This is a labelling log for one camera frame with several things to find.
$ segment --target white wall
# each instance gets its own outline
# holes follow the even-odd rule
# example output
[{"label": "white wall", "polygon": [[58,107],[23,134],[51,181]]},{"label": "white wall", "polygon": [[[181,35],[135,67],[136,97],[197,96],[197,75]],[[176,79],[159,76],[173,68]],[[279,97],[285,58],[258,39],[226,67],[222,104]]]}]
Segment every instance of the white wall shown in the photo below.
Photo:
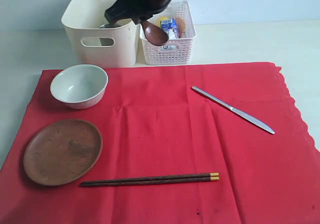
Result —
[{"label": "white wall", "polygon": [[[320,0],[188,0],[196,24],[320,19]],[[62,28],[70,0],[0,0],[0,30]]]}]

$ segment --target brown round plate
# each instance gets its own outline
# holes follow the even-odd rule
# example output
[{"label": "brown round plate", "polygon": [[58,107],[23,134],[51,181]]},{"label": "brown round plate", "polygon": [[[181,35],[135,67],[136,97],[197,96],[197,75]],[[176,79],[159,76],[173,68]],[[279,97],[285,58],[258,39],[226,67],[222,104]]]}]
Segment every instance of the brown round plate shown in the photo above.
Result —
[{"label": "brown round plate", "polygon": [[24,170],[41,185],[72,182],[87,173],[102,151],[99,130],[84,120],[63,120],[41,130],[24,153]]}]

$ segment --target chopstick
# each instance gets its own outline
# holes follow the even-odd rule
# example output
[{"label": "chopstick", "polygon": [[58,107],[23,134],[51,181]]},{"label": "chopstick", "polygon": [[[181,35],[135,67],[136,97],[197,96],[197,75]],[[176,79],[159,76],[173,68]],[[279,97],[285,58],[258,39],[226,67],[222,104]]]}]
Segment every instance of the chopstick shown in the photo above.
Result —
[{"label": "chopstick", "polygon": [[217,181],[219,173],[203,173],[203,174],[187,174],[187,175],[167,175],[167,176],[151,176],[151,177],[136,177],[123,178],[112,180],[96,180],[85,181],[80,184],[81,187],[94,186],[123,186],[123,185],[157,185],[157,184],[172,184],[172,183],[187,183],[187,182],[203,182]]}]

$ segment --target bowl rim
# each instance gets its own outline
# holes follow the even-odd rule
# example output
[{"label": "bowl rim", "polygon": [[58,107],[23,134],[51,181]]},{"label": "bowl rim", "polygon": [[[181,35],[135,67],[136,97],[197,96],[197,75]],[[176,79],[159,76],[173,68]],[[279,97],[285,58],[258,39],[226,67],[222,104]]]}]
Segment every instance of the bowl rim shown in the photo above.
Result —
[{"label": "bowl rim", "polygon": [[[70,71],[70,70],[72,70],[72,69],[88,68],[88,67],[99,69],[100,71],[102,71],[102,72],[105,74],[105,77],[106,77],[105,84],[104,84],[103,88],[102,88],[97,94],[93,95],[93,96],[90,97],[90,98],[87,98],[87,99],[84,99],[84,100],[80,100],[80,101],[64,101],[64,100],[58,98],[56,95],[53,94],[53,90],[52,90],[53,87],[52,87],[52,85],[53,85],[54,81],[56,81],[59,76],[63,75],[65,72]],[[92,99],[94,99],[95,97],[97,97],[98,95],[100,95],[100,94],[106,89],[108,82],[109,82],[108,74],[106,73],[106,71],[105,71],[103,68],[101,68],[101,67],[99,67],[99,66],[96,66],[96,65],[87,65],[87,64],[74,65],[74,66],[71,66],[71,67],[69,67],[69,68],[66,68],[65,70],[62,70],[60,73],[58,73],[58,74],[54,77],[54,79],[51,81],[51,84],[50,84],[50,92],[51,92],[52,96],[53,96],[55,99],[57,99],[57,100],[59,100],[59,101],[61,101],[61,102],[63,102],[63,103],[67,103],[67,104],[83,103],[83,102],[92,100]]]}]

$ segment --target white plastic basket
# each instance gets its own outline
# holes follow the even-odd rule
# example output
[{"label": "white plastic basket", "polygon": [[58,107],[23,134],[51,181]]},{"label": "white plastic basket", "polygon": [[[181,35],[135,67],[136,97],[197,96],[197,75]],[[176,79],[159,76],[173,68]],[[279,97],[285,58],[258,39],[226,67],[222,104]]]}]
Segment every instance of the white plastic basket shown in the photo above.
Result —
[{"label": "white plastic basket", "polygon": [[[139,32],[131,20],[119,28],[99,29],[107,24],[104,14],[116,0],[72,0],[62,23],[77,57],[83,64],[102,68],[131,67],[136,62]],[[106,38],[108,46],[102,46]]]},{"label": "white plastic basket", "polygon": [[168,18],[181,18],[186,23],[185,33],[182,38],[169,40],[166,46],[158,47],[150,44],[140,29],[140,38],[144,51],[145,62],[148,65],[178,65],[187,64],[191,59],[192,46],[196,37],[196,30],[192,20],[190,7],[187,1],[171,2],[161,14],[155,15],[150,22],[155,23],[161,16]]}]

